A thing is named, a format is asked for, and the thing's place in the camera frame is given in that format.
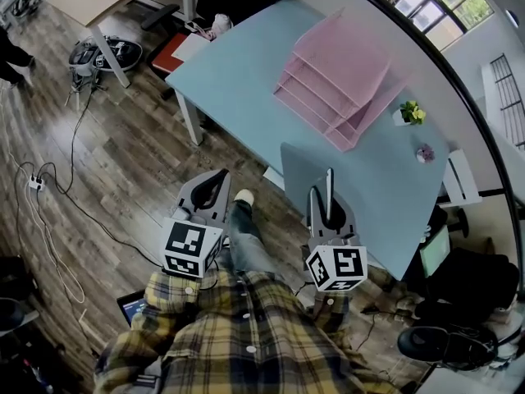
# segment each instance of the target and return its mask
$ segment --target red book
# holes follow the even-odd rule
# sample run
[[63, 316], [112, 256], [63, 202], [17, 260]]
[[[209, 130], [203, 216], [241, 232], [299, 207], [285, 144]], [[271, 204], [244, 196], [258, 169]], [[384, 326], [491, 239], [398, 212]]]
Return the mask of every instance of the red book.
[[162, 51], [153, 59], [152, 64], [159, 70], [171, 73], [183, 62], [178, 58], [172, 57], [173, 52], [179, 48], [184, 40], [188, 38], [187, 35], [177, 33], [169, 43], [162, 49]]

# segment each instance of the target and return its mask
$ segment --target blue table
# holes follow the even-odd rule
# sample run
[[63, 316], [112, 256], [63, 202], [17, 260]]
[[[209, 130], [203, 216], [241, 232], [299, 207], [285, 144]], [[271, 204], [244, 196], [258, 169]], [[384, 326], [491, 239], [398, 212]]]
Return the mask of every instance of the blue table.
[[[196, 144], [202, 136], [195, 106], [280, 174], [282, 143], [333, 167], [336, 192], [353, 209], [362, 244], [400, 279], [427, 226], [449, 150], [429, 121], [396, 127], [384, 112], [355, 149], [341, 153], [273, 96], [295, 42], [321, 19], [300, 2], [280, 1], [219, 37], [166, 82]], [[422, 143], [436, 152], [431, 164], [415, 157]]]

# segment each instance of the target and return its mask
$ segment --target black partition edge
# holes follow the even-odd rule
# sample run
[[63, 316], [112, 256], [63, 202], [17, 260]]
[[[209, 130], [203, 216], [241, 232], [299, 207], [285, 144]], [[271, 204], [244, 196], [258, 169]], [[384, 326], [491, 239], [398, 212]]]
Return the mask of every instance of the black partition edge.
[[507, 199], [507, 205], [509, 206], [509, 213], [512, 219], [512, 225], [514, 229], [514, 239], [516, 241], [516, 249], [518, 251], [518, 267], [519, 267], [519, 286], [518, 293], [521, 298], [525, 297], [523, 291], [523, 247], [522, 247], [522, 236], [518, 220], [518, 211], [516, 209], [516, 203], [514, 201], [514, 193], [510, 184], [509, 175], [505, 169], [503, 158], [501, 157], [500, 150], [498, 149], [488, 125], [483, 118], [482, 113], [474, 102], [473, 97], [467, 91], [465, 84], [461, 81], [458, 74], [446, 61], [445, 57], [434, 47], [430, 40], [418, 30], [411, 21], [403, 16], [399, 11], [395, 10], [386, 0], [367, 0], [375, 8], [380, 10], [383, 14], [397, 24], [406, 35], [408, 35], [412, 41], [414, 41], [421, 50], [432, 60], [432, 62], [440, 69], [443, 76], [449, 81], [450, 86], [456, 91], [456, 94], [461, 98], [468, 112], [474, 122], [477, 125], [478, 130], [482, 134], [485, 143], [491, 152], [492, 160], [500, 175], [501, 183], [505, 198]]

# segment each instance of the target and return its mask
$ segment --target black pants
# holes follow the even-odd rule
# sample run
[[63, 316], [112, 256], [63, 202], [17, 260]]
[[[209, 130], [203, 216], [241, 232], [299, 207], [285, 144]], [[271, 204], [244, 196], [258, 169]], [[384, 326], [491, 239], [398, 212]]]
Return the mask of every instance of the black pants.
[[7, 32], [0, 28], [0, 78], [11, 83], [16, 83], [22, 79], [22, 75], [8, 63], [15, 66], [27, 67], [30, 64], [31, 56], [22, 48], [13, 45], [7, 36]]

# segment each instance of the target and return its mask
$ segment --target pink shelf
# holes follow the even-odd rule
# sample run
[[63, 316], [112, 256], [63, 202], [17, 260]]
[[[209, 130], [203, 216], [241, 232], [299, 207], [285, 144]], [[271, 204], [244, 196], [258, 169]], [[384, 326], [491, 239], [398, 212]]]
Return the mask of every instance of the pink shelf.
[[383, 90], [390, 59], [338, 11], [315, 25], [294, 47], [277, 83], [276, 97], [338, 150], [360, 135], [407, 85]]

